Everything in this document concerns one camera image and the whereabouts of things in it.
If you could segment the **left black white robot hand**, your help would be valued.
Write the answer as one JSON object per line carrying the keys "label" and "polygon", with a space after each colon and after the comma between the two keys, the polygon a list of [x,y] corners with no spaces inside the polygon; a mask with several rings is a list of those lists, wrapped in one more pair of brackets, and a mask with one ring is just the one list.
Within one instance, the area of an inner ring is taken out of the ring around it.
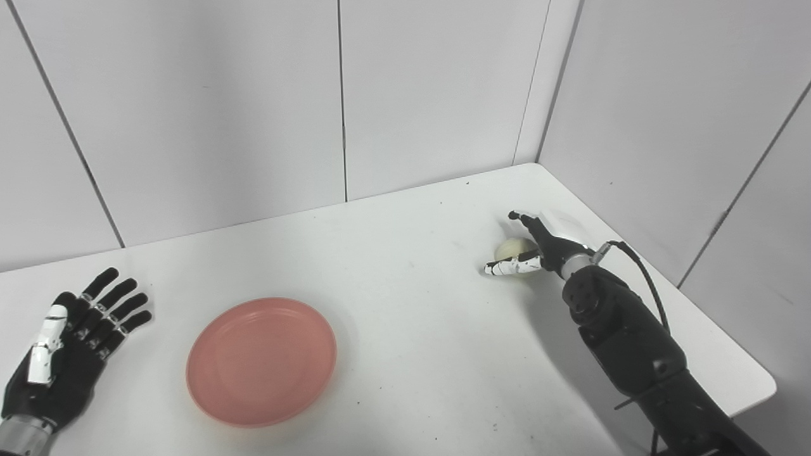
{"label": "left black white robot hand", "polygon": [[53,306],[67,312],[59,347],[51,356],[49,378],[33,381],[26,353],[6,385],[2,418],[29,417],[57,433],[75,421],[92,400],[109,358],[135,329],[153,318],[148,297],[134,292],[134,278],[116,283],[119,271],[110,267],[79,294],[64,291]]}

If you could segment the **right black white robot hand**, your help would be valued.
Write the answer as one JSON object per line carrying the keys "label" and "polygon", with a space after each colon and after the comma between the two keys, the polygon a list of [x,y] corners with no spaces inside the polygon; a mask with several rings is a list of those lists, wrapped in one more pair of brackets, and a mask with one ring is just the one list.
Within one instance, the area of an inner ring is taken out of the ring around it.
{"label": "right black white robot hand", "polygon": [[483,272],[489,276],[515,276],[544,270],[554,272],[562,280],[591,265],[596,249],[560,231],[560,219],[547,214],[538,215],[510,211],[509,220],[518,220],[535,241],[535,248],[516,256],[486,263]]}

